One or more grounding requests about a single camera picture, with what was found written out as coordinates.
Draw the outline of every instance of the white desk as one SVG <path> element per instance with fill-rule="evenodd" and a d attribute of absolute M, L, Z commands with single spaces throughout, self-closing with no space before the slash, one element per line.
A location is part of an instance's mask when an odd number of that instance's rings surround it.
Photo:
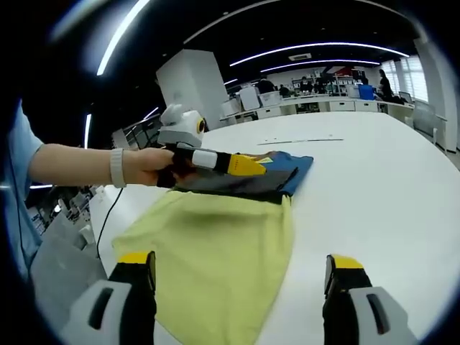
<path fill-rule="evenodd" d="M 258 144 L 283 139 L 334 142 Z M 408 126 L 381 113 L 292 115 L 220 128 L 203 147 L 227 152 L 284 150 L 311 155 L 313 166 L 293 201 L 293 255 L 258 344 L 322 344 L 326 255 L 355 257 L 384 287 L 422 337 L 456 292 L 460 273 L 460 173 Z M 96 238 L 116 190 L 90 202 Z M 106 224 L 101 258 L 115 265 L 111 240 L 164 190 L 130 185 Z M 155 326 L 156 344 L 177 344 Z"/>
<path fill-rule="evenodd" d="M 397 104 L 385 101 L 367 101 L 364 99 L 359 98 L 350 98 L 350 97 L 342 97 L 342 96 L 325 96 L 325 95 L 309 95 L 309 96 L 299 96 L 299 97 L 289 97 L 283 98 L 281 102 L 274 106 L 265 106 L 262 108 L 242 111 L 239 113 L 235 113 L 228 116 L 223 116 L 221 121 L 226 121 L 228 119 L 232 119 L 236 116 L 244 116 L 250 113 L 254 113 L 257 111 L 265 110 L 265 109 L 273 109 L 279 108 L 284 106 L 294 106 L 299 104 L 311 104 L 311 103 L 318 103 L 320 104 L 320 112 L 324 112 L 324 107 L 321 107 L 321 104 L 330 104 L 330 102 L 354 102 L 354 103 L 375 103 L 375 104 L 385 104 L 389 106 L 389 114 L 400 121 L 404 121 L 405 116 L 409 116 L 413 109 L 414 105 L 411 104 Z"/>

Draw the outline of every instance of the office desk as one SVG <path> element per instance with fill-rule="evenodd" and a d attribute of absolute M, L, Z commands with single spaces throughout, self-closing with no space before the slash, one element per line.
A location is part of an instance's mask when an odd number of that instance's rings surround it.
<path fill-rule="evenodd" d="M 274 108 L 282 108 L 288 106 L 296 106 L 301 104 L 311 104 L 311 103 L 318 103 L 320 112 L 326 112 L 331 110 L 331 102 L 353 102 L 354 104 L 384 104 L 388 106 L 388 114 L 396 119 L 404 122 L 404 118 L 406 116 L 410 117 L 412 115 L 413 109 L 415 108 L 412 104 L 397 104 L 397 103 L 390 103 L 385 101 L 367 101 L 359 98 L 350 98 L 350 97 L 342 97 L 342 96 L 326 96 L 326 95 L 309 95 L 309 96 L 298 96 L 298 97 L 289 97 L 283 98 L 279 104 L 274 106 L 265 106 L 258 109 L 252 109 L 248 111 L 242 111 L 239 113 L 235 113 L 232 115 L 224 116 L 220 119 L 220 121 L 226 121 L 229 119 L 233 119 L 236 116 L 244 116 L 247 114 L 252 114 L 257 111 L 263 111 L 268 109 Z"/>
<path fill-rule="evenodd" d="M 260 145 L 275 138 L 343 141 Z M 293 254 L 258 344 L 323 343 L 330 253 L 359 260 L 372 284 L 384 287 L 408 312 L 419 338 L 452 301 L 460 278 L 460 172 L 408 126 L 381 113 L 299 114 L 210 131 L 203 147 L 315 158 L 293 199 Z M 117 192 L 107 187 L 103 198 L 90 202 L 96 238 Z M 137 185 L 123 192 L 101 240 L 108 273 L 116 262 L 111 240 L 164 192 Z M 161 325 L 155 326 L 155 341 L 177 344 Z"/>

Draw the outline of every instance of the chair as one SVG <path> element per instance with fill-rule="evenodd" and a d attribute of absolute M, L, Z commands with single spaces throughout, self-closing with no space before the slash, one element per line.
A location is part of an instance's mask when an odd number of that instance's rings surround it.
<path fill-rule="evenodd" d="M 404 99 L 406 103 L 412 104 L 412 96 L 408 92 L 402 92 L 400 91 L 400 98 Z"/>
<path fill-rule="evenodd" d="M 58 332 L 69 319 L 70 307 L 100 279 L 106 279 L 95 244 L 86 244 L 76 226 L 63 213 L 44 232 L 30 275 L 37 306 Z"/>
<path fill-rule="evenodd" d="M 436 115 L 434 107 L 426 102 L 415 100 L 415 108 L 412 116 L 413 128 L 433 138 L 434 145 L 440 144 L 446 150 L 446 123 Z"/>

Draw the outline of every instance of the light blue sleeve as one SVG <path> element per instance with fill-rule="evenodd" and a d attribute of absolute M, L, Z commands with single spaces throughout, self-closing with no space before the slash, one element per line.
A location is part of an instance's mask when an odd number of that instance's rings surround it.
<path fill-rule="evenodd" d="M 18 189 L 23 191 L 27 197 L 30 187 L 30 179 L 27 171 L 35 152 L 43 145 L 30 128 L 29 119 L 22 111 L 22 104 L 19 104 L 14 125 L 9 132 L 9 154 L 13 164 L 14 176 Z"/>

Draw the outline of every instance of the ceiling light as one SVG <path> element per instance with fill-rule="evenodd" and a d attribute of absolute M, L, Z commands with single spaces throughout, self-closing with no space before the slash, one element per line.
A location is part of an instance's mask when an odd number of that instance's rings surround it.
<path fill-rule="evenodd" d="M 141 10 L 145 7 L 145 5 L 148 4 L 150 0 L 139 0 L 129 11 L 129 13 L 126 15 L 126 17 L 123 19 L 123 22 L 121 22 L 120 26 L 118 29 L 116 29 L 114 36 L 110 40 L 109 46 L 106 49 L 106 52 L 103 54 L 101 64 L 99 65 L 98 69 L 98 75 L 102 75 L 107 67 L 107 63 L 109 63 L 109 59 L 111 55 L 113 54 L 116 45 L 118 44 L 119 40 L 121 39 L 121 36 L 123 36 L 124 32 L 127 30 L 128 26 L 132 23 L 134 18 L 136 18 L 136 15 L 141 12 Z"/>
<path fill-rule="evenodd" d="M 261 70 L 260 72 L 267 72 L 269 70 L 277 70 L 279 68 L 291 67 L 291 66 L 298 66 L 298 65 L 307 65 L 309 63 L 369 63 L 370 65 L 380 65 L 379 63 L 375 63 L 373 61 L 363 61 L 363 60 L 316 60 L 316 61 L 306 61 L 304 63 L 291 63 L 289 65 L 277 66 L 273 68 L 268 68 L 266 70 Z"/>
<path fill-rule="evenodd" d="M 409 55 L 404 54 L 403 52 L 398 52 L 397 50 L 385 48 L 385 47 L 379 47 L 378 45 L 365 45 L 363 43 L 352 43 L 352 42 L 323 42 L 323 43 L 309 43 L 307 45 L 293 45 L 292 47 L 284 47 L 280 49 L 275 49 L 275 50 L 270 50 L 268 52 L 262 52 L 257 55 L 249 56 L 246 57 L 243 60 L 236 61 L 235 63 L 230 64 L 230 67 L 239 65 L 240 63 L 244 63 L 246 61 L 252 60 L 252 59 L 257 59 L 260 58 L 261 56 L 273 54 L 275 52 L 284 52 L 285 50 L 291 50 L 291 49 L 298 49 L 298 48 L 307 48 L 307 47 L 323 47 L 327 45 L 345 45 L 349 47 L 364 47 L 364 48 L 372 48 L 372 49 L 378 49 L 378 50 L 384 50 L 385 52 L 392 52 L 401 56 L 404 56 L 405 58 L 408 58 Z"/>
<path fill-rule="evenodd" d="M 149 112 L 143 119 L 144 120 L 147 120 L 149 118 L 150 115 L 152 115 L 153 113 L 155 113 L 157 110 L 158 110 L 159 107 L 153 109 L 151 112 Z"/>
<path fill-rule="evenodd" d="M 52 185 L 31 185 L 30 189 L 43 189 L 43 188 L 51 188 Z"/>
<path fill-rule="evenodd" d="M 238 80 L 238 79 L 232 79 L 232 80 L 226 81 L 226 82 L 224 83 L 224 85 L 233 83 L 234 81 L 237 81 L 237 80 Z"/>
<path fill-rule="evenodd" d="M 86 115 L 86 124 L 85 124 L 85 148 L 88 148 L 88 139 L 89 139 L 89 127 L 91 126 L 91 114 Z"/>

